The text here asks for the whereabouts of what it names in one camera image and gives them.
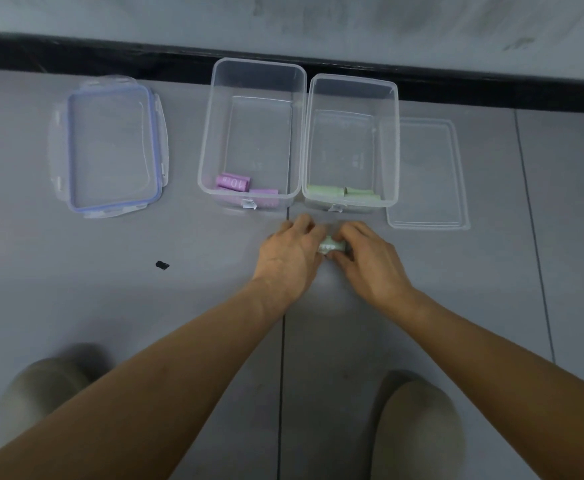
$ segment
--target person's right arm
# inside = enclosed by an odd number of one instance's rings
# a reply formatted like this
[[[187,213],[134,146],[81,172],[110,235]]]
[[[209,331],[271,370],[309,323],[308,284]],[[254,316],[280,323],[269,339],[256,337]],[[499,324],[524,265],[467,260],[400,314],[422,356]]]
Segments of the person's right arm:
[[[423,347],[537,475],[584,479],[584,381],[414,289],[394,247],[366,224],[346,223],[334,239],[352,247],[328,258],[354,290]]]

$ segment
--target black baseboard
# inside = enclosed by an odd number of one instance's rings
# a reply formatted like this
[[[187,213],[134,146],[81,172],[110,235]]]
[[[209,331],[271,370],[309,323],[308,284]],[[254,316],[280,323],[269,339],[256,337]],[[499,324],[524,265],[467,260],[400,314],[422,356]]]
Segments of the black baseboard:
[[[209,84],[222,57],[299,64],[318,73],[395,82],[401,100],[584,112],[584,82],[190,48],[0,34],[0,69]]]

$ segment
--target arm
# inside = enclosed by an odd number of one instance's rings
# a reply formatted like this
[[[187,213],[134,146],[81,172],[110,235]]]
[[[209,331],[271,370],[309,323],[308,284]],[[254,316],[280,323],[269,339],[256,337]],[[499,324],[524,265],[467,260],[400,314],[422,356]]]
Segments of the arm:
[[[354,290],[405,330],[544,479],[584,479],[584,381],[415,290],[394,247],[346,223],[352,258],[332,251]]]
[[[168,478],[241,365],[314,279],[324,237],[307,215],[283,223],[245,288],[2,448],[0,480]]]

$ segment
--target forearm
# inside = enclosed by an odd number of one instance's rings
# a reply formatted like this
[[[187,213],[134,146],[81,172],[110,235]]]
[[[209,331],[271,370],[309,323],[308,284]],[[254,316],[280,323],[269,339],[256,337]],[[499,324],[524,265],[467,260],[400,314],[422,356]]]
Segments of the forearm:
[[[167,478],[287,303],[250,283],[0,450],[0,479]]]
[[[389,313],[544,479],[584,478],[584,381],[430,298]]]

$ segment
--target hand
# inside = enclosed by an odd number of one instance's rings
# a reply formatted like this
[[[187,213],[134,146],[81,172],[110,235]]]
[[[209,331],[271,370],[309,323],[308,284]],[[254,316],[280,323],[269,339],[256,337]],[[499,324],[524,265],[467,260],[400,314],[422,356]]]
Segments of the hand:
[[[352,258],[340,251],[330,251],[327,257],[339,265],[361,298],[386,315],[402,313],[405,305],[414,303],[419,292],[410,283],[392,244],[362,222],[345,223],[332,239],[345,239],[352,248]]]
[[[285,221],[279,231],[260,247],[253,282],[261,282],[273,296],[291,305],[314,281],[323,261],[317,251],[327,234],[326,226],[314,225],[312,217],[302,214],[292,224]]]

